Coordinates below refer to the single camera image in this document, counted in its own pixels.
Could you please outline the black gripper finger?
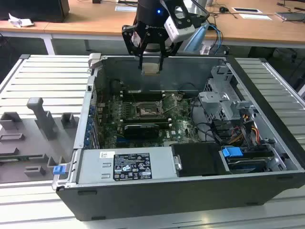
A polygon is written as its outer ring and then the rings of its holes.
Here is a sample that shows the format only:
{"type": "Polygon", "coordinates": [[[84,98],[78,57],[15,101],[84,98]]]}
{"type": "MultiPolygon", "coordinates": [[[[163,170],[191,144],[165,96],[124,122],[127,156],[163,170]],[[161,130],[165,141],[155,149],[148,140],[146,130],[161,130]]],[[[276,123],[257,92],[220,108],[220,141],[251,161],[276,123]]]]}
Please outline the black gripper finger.
{"type": "Polygon", "coordinates": [[[159,37],[159,45],[160,45],[160,58],[159,58],[159,71],[163,69],[163,61],[165,58],[169,56],[175,56],[182,45],[182,42],[177,42],[172,44],[166,48],[165,47],[165,38],[163,36],[159,37]]]}
{"type": "Polygon", "coordinates": [[[134,55],[139,58],[138,68],[142,69],[143,63],[143,53],[148,44],[147,31],[145,29],[144,23],[136,23],[135,25],[123,25],[122,26],[122,37],[125,42],[126,48],[129,55],[134,55]],[[134,35],[140,37],[140,43],[138,45],[134,44],[134,35]]]}

